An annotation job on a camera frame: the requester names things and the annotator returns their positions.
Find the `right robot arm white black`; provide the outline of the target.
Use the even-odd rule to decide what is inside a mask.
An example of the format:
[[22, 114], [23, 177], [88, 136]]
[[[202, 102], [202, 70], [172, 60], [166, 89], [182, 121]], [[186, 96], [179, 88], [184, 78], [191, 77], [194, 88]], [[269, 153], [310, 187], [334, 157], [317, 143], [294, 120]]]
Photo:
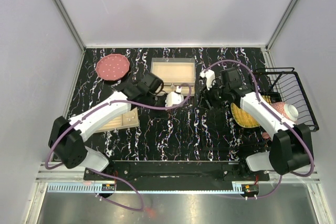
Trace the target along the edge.
[[235, 104], [251, 115], [271, 138], [270, 150], [251, 154], [238, 167], [239, 176], [250, 180], [260, 170], [273, 170], [279, 175], [294, 173], [297, 169], [313, 165], [311, 132], [307, 125], [296, 124], [268, 104], [257, 88], [243, 84], [238, 69], [233, 67], [220, 73], [216, 81], [212, 70], [203, 70], [206, 80], [201, 91], [206, 106], [214, 109], [222, 102]]

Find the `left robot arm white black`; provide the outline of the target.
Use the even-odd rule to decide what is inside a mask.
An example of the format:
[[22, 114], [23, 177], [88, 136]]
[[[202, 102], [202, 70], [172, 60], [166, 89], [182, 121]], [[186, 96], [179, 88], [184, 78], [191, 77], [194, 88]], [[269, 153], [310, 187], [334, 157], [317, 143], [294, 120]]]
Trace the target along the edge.
[[95, 174], [103, 180], [113, 175], [113, 167], [104, 154], [85, 146], [88, 138], [108, 122], [128, 113], [135, 106], [153, 109], [164, 105], [156, 95], [163, 89], [163, 80], [148, 73], [135, 83], [127, 83], [120, 91], [115, 91], [107, 99], [88, 111], [70, 119], [60, 116], [54, 120], [48, 146], [60, 158], [60, 164], [45, 165], [54, 169], [64, 165], [68, 169], [83, 166], [95, 169]]

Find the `beige jewelry box with drawers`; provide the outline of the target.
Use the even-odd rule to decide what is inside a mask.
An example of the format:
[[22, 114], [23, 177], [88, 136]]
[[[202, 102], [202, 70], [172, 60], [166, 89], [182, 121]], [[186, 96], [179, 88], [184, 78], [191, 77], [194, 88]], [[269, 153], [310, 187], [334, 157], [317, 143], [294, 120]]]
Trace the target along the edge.
[[159, 95], [175, 91], [183, 83], [188, 83], [191, 86], [191, 96], [195, 95], [194, 58], [153, 58], [151, 72], [164, 82], [164, 88]]

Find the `beige jewelry tray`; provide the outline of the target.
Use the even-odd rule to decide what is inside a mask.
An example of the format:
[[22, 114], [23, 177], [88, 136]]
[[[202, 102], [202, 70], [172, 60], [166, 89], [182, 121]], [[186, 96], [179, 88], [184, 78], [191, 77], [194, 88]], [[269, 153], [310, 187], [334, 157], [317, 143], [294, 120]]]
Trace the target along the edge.
[[113, 120], [102, 126], [100, 129], [96, 130], [96, 133], [130, 129], [138, 126], [138, 109], [134, 108], [133, 110], [114, 118]]

